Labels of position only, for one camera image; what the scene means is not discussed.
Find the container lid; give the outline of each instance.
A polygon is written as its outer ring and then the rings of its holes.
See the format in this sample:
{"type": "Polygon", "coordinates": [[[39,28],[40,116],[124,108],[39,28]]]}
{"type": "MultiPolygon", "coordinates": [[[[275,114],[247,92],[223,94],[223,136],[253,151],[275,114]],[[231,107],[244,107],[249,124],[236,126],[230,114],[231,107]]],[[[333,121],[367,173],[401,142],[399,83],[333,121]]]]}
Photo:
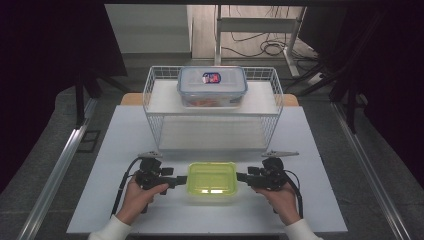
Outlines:
{"type": "Polygon", "coordinates": [[[237,192],[232,162],[196,162],[189,166],[187,191],[197,196],[230,196],[237,192]]]}
{"type": "Polygon", "coordinates": [[[247,82],[241,67],[183,67],[178,76],[180,94],[244,94],[247,82]]]}

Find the white wall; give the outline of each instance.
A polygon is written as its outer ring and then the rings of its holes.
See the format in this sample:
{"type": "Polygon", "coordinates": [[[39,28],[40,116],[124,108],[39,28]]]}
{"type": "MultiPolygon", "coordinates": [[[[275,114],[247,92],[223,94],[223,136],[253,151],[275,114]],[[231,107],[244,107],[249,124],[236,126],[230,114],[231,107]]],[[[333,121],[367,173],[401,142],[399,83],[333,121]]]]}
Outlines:
{"type": "Polygon", "coordinates": [[[191,51],[190,6],[106,4],[105,7],[121,53],[191,51]]]}

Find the forearm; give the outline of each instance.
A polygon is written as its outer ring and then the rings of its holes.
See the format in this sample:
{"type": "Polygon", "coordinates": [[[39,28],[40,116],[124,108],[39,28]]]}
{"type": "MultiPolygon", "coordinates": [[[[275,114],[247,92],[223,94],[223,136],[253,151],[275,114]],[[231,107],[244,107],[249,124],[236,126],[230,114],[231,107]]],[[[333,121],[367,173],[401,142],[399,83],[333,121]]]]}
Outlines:
{"type": "Polygon", "coordinates": [[[322,240],[317,237],[309,227],[306,220],[301,219],[284,228],[290,240],[322,240]]]}
{"type": "Polygon", "coordinates": [[[124,240],[131,231],[131,226],[112,216],[108,224],[100,231],[93,232],[89,240],[124,240]]]}

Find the white wire rack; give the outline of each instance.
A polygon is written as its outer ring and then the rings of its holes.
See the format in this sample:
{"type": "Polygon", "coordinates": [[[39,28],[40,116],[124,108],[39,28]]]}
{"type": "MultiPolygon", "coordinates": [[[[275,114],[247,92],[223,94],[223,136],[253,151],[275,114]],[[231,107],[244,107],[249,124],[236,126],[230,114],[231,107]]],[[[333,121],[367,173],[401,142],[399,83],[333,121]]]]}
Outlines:
{"type": "Polygon", "coordinates": [[[183,106],[177,92],[179,66],[150,68],[143,107],[158,150],[263,151],[283,108],[274,68],[243,68],[248,91],[239,108],[183,106]]]}

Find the red and blue label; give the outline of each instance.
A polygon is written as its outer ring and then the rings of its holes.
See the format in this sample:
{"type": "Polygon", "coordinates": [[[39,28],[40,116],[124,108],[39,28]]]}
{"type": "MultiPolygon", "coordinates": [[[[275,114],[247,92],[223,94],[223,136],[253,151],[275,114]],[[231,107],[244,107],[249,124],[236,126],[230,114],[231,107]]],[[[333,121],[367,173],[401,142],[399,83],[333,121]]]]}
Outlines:
{"type": "Polygon", "coordinates": [[[221,75],[219,73],[203,73],[202,80],[204,83],[220,83],[221,75]]]}

